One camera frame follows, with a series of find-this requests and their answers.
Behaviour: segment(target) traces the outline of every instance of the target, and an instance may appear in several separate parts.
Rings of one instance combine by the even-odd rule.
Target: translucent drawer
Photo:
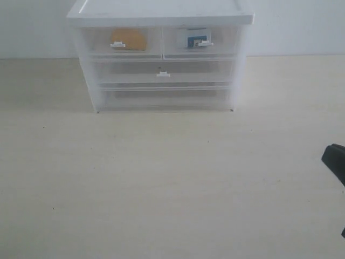
[[[231,59],[240,27],[163,28],[164,59]]]
[[[233,61],[94,63],[99,84],[228,82]]]
[[[137,87],[133,87],[132,91],[125,91],[113,87],[100,93],[103,101],[97,105],[100,111],[129,108],[230,108],[228,88],[191,90],[172,87],[170,91],[159,88],[151,91],[147,88],[138,90]]]
[[[93,58],[161,59],[161,28],[81,28]]]

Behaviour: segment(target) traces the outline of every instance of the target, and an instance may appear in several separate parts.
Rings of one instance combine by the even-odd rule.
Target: white wall
[[[250,2],[256,19],[249,55],[345,54],[344,0]],[[73,3],[2,0],[0,58],[75,57],[65,20]]]

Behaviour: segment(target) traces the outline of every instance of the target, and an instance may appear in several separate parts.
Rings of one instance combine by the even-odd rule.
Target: white storage drawers
[[[234,110],[254,14],[244,0],[209,5],[77,1],[68,20],[95,111]]]

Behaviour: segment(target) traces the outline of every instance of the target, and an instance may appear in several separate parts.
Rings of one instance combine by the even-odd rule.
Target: black object
[[[328,146],[321,160],[345,186],[345,147],[337,144]],[[341,235],[345,238],[345,229]]]

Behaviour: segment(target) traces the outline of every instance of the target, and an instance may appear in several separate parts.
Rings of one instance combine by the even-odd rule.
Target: drawer handle
[[[110,44],[110,47],[126,47],[126,45],[123,42],[114,42],[113,44]]]
[[[213,42],[210,42],[209,40],[202,40],[199,44],[199,47],[205,47],[205,46],[213,46]]]
[[[167,73],[167,71],[165,72],[160,72],[159,74],[156,75],[157,77],[170,77],[170,74]]]

